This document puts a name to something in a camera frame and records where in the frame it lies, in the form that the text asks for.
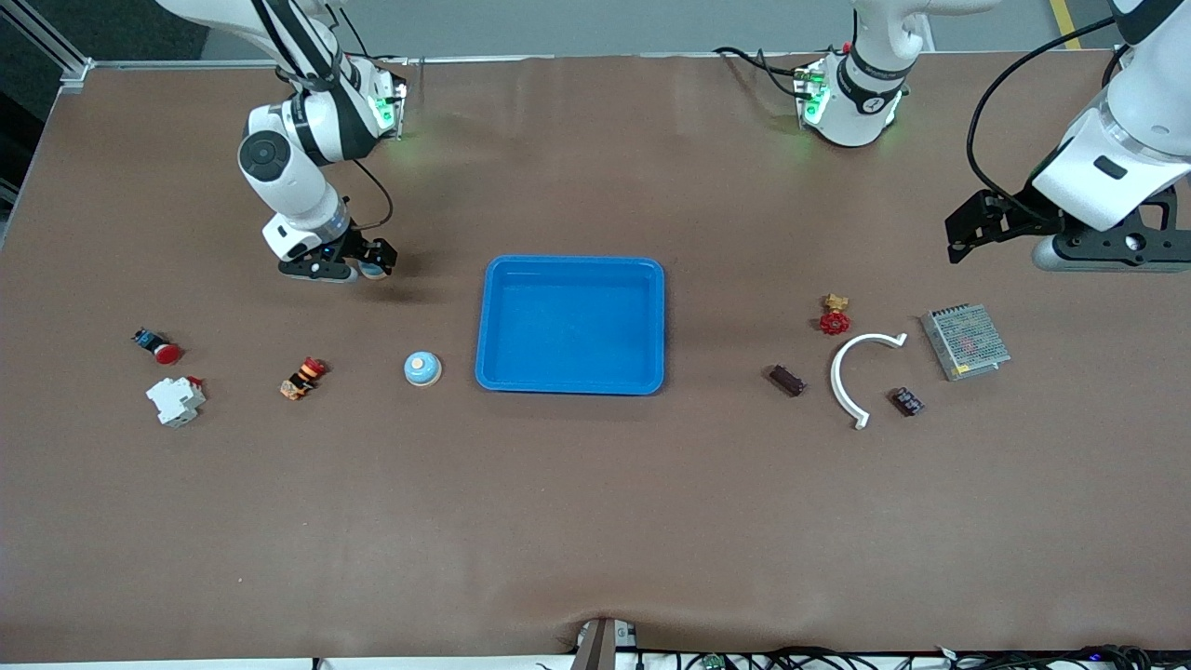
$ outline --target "orange component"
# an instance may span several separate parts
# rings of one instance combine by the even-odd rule
[[[306,392],[316,388],[314,381],[325,374],[326,364],[314,358],[307,358],[303,362],[298,372],[291,375],[289,380],[281,383],[278,392],[281,392],[281,395],[291,401],[301,400],[306,395]]]
[[[835,293],[828,293],[827,296],[823,298],[823,306],[827,307],[827,311],[843,311],[848,308],[848,298],[836,295]]]
[[[318,380],[319,377],[326,374],[326,365],[324,365],[323,362],[318,359],[307,358],[301,364],[301,371],[310,380]]]

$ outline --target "blue tray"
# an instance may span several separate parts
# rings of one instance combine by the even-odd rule
[[[492,392],[653,394],[666,374],[665,288],[651,258],[498,256],[475,380]]]

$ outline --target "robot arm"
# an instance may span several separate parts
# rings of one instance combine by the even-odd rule
[[[1191,231],[1178,230],[1173,183],[1191,171],[1191,2],[1111,0],[1133,60],[1072,121],[1016,202],[980,190],[947,219],[952,262],[973,248],[1046,234],[1048,270],[1183,271]],[[1147,226],[1141,207],[1161,212]]]
[[[157,0],[194,23],[258,46],[294,87],[282,102],[249,113],[239,167],[276,212],[262,232],[282,274],[319,281],[384,278],[397,251],[364,239],[318,165],[367,156],[381,137],[400,136],[405,80],[349,57],[318,20],[314,0]]]
[[[312,0],[157,0],[183,19],[231,32],[258,46],[295,88],[257,107],[247,132],[275,130],[316,164],[367,156],[381,137],[400,134],[405,81],[366,58],[343,54],[329,17]]]
[[[902,84],[924,43],[916,14],[974,14],[1000,0],[852,0],[856,35],[846,54],[829,54],[796,82],[804,125],[843,146],[877,139],[893,121]]]
[[[245,137],[239,169],[276,212],[261,232],[281,258],[282,274],[347,282],[358,274],[384,278],[392,273],[397,251],[384,239],[360,234],[318,165],[280,132],[261,130]]]

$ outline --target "brown tabletop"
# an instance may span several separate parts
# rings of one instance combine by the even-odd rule
[[[1106,57],[1011,79],[985,169],[1017,186]],[[968,117],[1010,60],[924,57],[855,150],[738,61],[411,68],[407,136],[366,161],[400,269],[351,286],[281,276],[261,238],[236,148],[286,93],[270,71],[92,73],[0,256],[0,658],[553,652],[597,615],[699,650],[1191,646],[1189,278],[1046,274],[1031,240],[947,262]],[[325,171],[358,221],[384,213],[354,165]],[[662,390],[481,390],[506,252],[661,262]],[[910,333],[846,362],[862,432],[828,384],[844,340],[810,324],[828,292],[853,332]],[[916,317],[965,301],[1014,359],[948,383]],[[401,376],[422,349],[429,389]],[[286,401],[307,356],[332,371]],[[173,431],[144,392],[183,375],[208,402]]]

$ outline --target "white plastic arc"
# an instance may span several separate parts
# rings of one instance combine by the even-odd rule
[[[856,334],[855,338],[840,347],[840,351],[835,353],[835,359],[831,361],[831,392],[835,394],[835,400],[840,403],[840,407],[856,420],[856,431],[861,431],[868,425],[868,413],[860,409],[860,406],[843,390],[843,381],[840,380],[840,365],[843,363],[843,355],[847,355],[848,350],[860,343],[880,343],[886,347],[900,347],[905,344],[905,332],[898,334],[897,338],[890,338],[888,334],[881,334],[880,332]]]

